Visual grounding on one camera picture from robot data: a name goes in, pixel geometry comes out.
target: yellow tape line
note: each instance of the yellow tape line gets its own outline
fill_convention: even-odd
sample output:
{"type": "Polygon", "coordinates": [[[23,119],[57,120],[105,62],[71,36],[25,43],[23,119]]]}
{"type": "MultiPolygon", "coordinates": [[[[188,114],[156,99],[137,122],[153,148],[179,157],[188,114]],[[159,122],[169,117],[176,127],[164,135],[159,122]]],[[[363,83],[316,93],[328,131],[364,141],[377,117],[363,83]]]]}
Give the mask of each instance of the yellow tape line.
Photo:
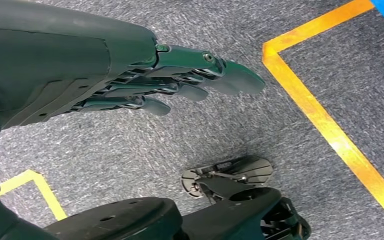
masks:
{"type": "Polygon", "coordinates": [[[262,62],[355,176],[384,208],[384,178],[295,75],[278,52],[354,18],[374,6],[353,0],[263,44],[262,62]]]}
{"type": "Polygon", "coordinates": [[[30,181],[33,181],[36,186],[39,188],[40,193],[42,193],[43,198],[49,206],[49,209],[52,211],[56,220],[60,221],[67,217],[45,178],[32,170],[26,170],[25,172],[3,182],[0,184],[0,196],[12,191],[30,181]]]}

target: robotic hand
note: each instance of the robotic hand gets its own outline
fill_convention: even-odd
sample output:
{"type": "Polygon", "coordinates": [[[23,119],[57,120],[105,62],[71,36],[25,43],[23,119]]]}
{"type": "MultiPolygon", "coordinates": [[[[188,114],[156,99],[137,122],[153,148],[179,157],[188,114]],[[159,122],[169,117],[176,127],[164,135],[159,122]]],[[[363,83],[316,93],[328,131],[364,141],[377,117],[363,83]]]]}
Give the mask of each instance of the robotic hand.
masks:
{"type": "MultiPolygon", "coordinates": [[[[240,64],[204,50],[159,44],[141,26],[28,1],[0,0],[0,130],[71,112],[125,108],[165,115],[170,107],[151,95],[177,94],[201,101],[208,95],[202,87],[254,94],[264,86],[240,64]]],[[[19,219],[0,202],[0,240],[4,239],[56,237],[19,219]]]]}

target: gray carpet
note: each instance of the gray carpet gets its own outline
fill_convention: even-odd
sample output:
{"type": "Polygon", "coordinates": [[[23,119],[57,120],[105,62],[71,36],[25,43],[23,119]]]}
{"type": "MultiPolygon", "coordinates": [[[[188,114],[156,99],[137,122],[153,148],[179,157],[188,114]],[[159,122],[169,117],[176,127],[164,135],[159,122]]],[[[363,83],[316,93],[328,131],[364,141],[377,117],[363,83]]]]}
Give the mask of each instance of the gray carpet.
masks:
{"type": "MultiPolygon", "coordinates": [[[[142,111],[67,114],[0,134],[0,182],[45,176],[68,215],[157,196],[183,214],[207,206],[181,192],[183,170],[258,154],[269,183],[292,199],[314,240],[384,240],[384,210],[260,62],[261,44],[347,0],[44,0],[139,24],[161,43],[212,50],[267,80],[258,95],[211,92],[202,102],[160,97],[168,116],[142,111]]],[[[384,176],[384,19],[373,10],[281,53],[384,176]]],[[[34,184],[1,197],[39,226],[55,221],[34,184]]]]}

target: joint screw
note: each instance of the joint screw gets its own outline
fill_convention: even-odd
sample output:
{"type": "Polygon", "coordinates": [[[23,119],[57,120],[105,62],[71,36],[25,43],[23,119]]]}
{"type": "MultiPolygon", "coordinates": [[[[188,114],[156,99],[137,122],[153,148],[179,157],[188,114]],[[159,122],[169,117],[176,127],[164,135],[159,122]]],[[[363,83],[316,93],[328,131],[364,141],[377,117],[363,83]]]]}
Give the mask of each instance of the joint screw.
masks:
{"type": "Polygon", "coordinates": [[[200,186],[198,184],[194,183],[193,186],[190,187],[190,190],[194,191],[194,192],[199,192],[200,186]]]}
{"type": "Polygon", "coordinates": [[[157,50],[158,52],[168,52],[168,51],[169,51],[169,46],[164,45],[164,44],[157,44],[157,45],[155,46],[155,48],[156,48],[156,50],[157,50]]]}
{"type": "Polygon", "coordinates": [[[209,62],[209,63],[212,63],[214,62],[215,58],[213,57],[213,55],[211,53],[205,53],[204,54],[204,59],[209,62]]]}

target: screw hole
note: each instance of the screw hole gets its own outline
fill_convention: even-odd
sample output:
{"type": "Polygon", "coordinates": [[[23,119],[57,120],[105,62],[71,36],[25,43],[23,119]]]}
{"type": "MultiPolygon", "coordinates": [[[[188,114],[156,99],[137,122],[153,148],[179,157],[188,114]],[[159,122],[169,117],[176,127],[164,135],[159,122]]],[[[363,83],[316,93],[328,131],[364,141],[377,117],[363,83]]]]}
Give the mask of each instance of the screw hole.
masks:
{"type": "Polygon", "coordinates": [[[111,220],[113,218],[115,218],[116,216],[107,216],[107,217],[104,217],[102,218],[101,220],[99,220],[100,222],[105,222],[105,221],[108,221],[108,220],[111,220]]]}

